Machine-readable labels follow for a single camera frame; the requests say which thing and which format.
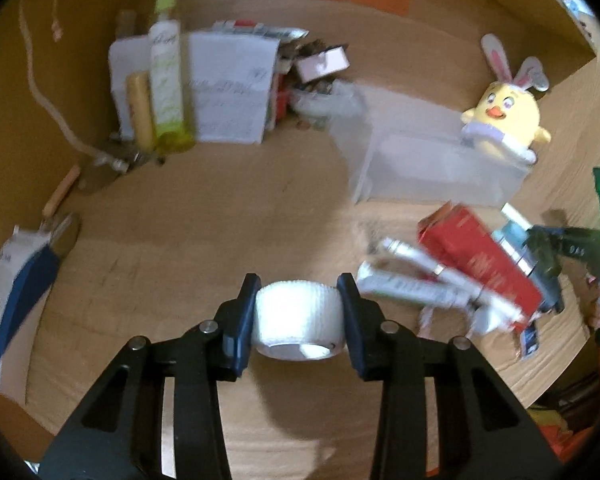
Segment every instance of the transparent plastic box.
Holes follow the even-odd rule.
[[[357,114],[330,120],[354,202],[451,200],[501,207],[529,174],[512,160],[462,144],[457,111],[385,89],[338,85],[349,86],[358,103]]]

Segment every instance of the toy face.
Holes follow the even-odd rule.
[[[529,146],[540,126],[540,111],[529,92],[507,83],[493,83],[475,108],[474,120],[495,126]]]

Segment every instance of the red box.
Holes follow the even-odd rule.
[[[527,317],[538,309],[542,301],[540,291],[466,206],[448,202],[422,219],[418,223],[418,241],[441,263],[501,294]]]

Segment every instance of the spray bottle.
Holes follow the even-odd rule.
[[[180,57],[180,22],[171,19],[176,0],[157,0],[156,23],[149,30],[151,94],[156,150],[183,152],[194,144],[184,120]]]

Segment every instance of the orange beak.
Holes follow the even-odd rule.
[[[487,115],[491,119],[504,119],[507,115],[504,113],[499,106],[487,108]]]

